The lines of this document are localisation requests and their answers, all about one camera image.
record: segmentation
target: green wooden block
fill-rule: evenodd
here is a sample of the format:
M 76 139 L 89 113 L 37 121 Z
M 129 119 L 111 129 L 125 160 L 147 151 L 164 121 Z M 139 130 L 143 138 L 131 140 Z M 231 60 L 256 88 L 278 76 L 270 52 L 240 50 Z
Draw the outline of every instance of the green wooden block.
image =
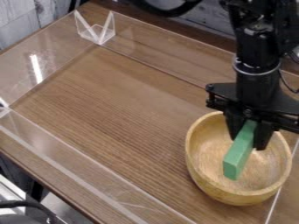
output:
M 258 123 L 247 120 L 228 153 L 223 159 L 223 173 L 228 179 L 238 180 L 254 150 L 254 136 Z

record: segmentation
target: wooden table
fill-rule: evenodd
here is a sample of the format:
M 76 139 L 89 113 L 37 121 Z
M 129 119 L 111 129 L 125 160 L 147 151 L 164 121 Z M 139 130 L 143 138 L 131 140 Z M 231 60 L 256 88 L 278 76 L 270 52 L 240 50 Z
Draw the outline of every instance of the wooden table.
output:
M 87 3 L 80 11 L 88 21 L 101 21 L 108 13 L 95 3 Z M 147 32 L 151 32 L 148 27 L 139 27 L 133 33 L 139 33 L 141 39 Z M 162 41 L 158 50 L 136 39 L 131 55 L 151 51 L 160 66 L 171 63 L 163 71 L 93 45 L 12 106 L 81 152 L 81 159 L 44 143 L 47 153 L 59 161 L 55 167 L 4 132 L 0 132 L 1 152 L 97 223 L 132 223 L 132 220 L 116 213 L 89 190 L 89 184 L 100 189 L 101 183 L 99 170 L 92 169 L 85 157 L 195 223 L 264 223 L 272 200 L 247 207 L 220 204 L 192 183 L 184 163 L 187 130 L 194 121 L 211 112 L 204 106 L 203 87 L 208 82 L 234 80 L 232 54 L 191 41 L 172 48 L 167 56 L 164 50 L 170 52 L 172 42 L 179 39 L 170 38 L 164 42 L 164 35 L 155 34 L 152 41 L 158 45 Z M 125 44 L 123 36 L 107 47 L 124 49 Z M 286 138 L 294 148 L 296 136 L 286 135 Z M 81 179 L 61 172 L 60 165 L 84 177 L 84 184 Z M 290 221 L 296 217 L 295 213 L 288 216 Z M 152 223 L 170 223 L 152 219 Z

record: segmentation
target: bowl rim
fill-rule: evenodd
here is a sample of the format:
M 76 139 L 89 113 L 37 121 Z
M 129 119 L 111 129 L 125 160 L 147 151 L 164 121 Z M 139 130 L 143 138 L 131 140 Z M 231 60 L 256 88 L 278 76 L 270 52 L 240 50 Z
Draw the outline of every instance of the bowl rim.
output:
M 198 175 L 200 175 L 200 178 L 204 179 L 206 181 L 208 181 L 208 183 L 218 188 L 219 190 L 222 190 L 226 193 L 234 194 L 234 195 L 239 195 L 239 196 L 258 196 L 258 195 L 264 195 L 271 193 L 272 191 L 278 190 L 278 188 L 283 185 L 283 183 L 286 182 L 288 176 L 290 176 L 290 172 L 292 169 L 292 153 L 291 153 L 291 149 L 290 146 L 286 142 L 286 138 L 283 137 L 282 133 L 279 131 L 276 131 L 274 133 L 274 135 L 276 135 L 276 137 L 280 139 L 283 146 L 284 146 L 284 153 L 286 153 L 286 169 L 283 172 L 282 177 L 279 178 L 279 180 L 270 185 L 267 188 L 255 190 L 255 191 L 244 191 L 244 190 L 234 190 L 231 191 L 227 187 L 224 187 L 222 184 L 219 184 L 218 182 L 215 182 L 208 175 L 204 174 L 204 172 L 202 172 L 202 170 L 195 169 L 194 163 L 192 163 L 192 158 L 191 158 L 191 139 L 192 139 L 192 133 L 194 130 L 196 129 L 198 125 L 202 123 L 203 120 L 206 120 L 207 118 L 211 118 L 212 116 L 219 116 L 223 115 L 223 113 L 220 111 L 216 112 L 211 112 L 208 114 L 206 114 L 204 116 L 202 116 L 195 123 L 192 124 L 192 126 L 190 127 L 190 130 L 187 132 L 187 137 L 186 137 L 186 157 L 188 159 L 188 162 L 192 166 L 192 169 L 196 171 Z

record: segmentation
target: wooden bowl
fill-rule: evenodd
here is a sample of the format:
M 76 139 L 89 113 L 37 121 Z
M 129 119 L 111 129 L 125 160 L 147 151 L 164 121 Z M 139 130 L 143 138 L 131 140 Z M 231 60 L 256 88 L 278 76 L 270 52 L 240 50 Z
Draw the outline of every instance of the wooden bowl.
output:
M 187 134 L 186 160 L 198 187 L 220 202 L 248 206 L 267 200 L 286 182 L 292 166 L 290 147 L 275 132 L 266 150 L 254 150 L 236 181 L 223 176 L 222 160 L 232 141 L 224 116 L 214 112 L 202 117 Z

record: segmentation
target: acrylic corner bracket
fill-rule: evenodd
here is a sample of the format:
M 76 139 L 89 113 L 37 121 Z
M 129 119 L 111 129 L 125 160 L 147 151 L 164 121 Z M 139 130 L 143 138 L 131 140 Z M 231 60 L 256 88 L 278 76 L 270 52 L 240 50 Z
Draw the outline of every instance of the acrylic corner bracket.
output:
M 107 16 L 107 22 L 104 25 L 93 24 L 89 26 L 87 20 L 80 15 L 79 11 L 75 10 L 73 12 L 76 26 L 79 35 L 92 41 L 97 45 L 104 45 L 105 42 L 116 36 L 116 25 L 115 25 L 115 15 L 111 11 Z

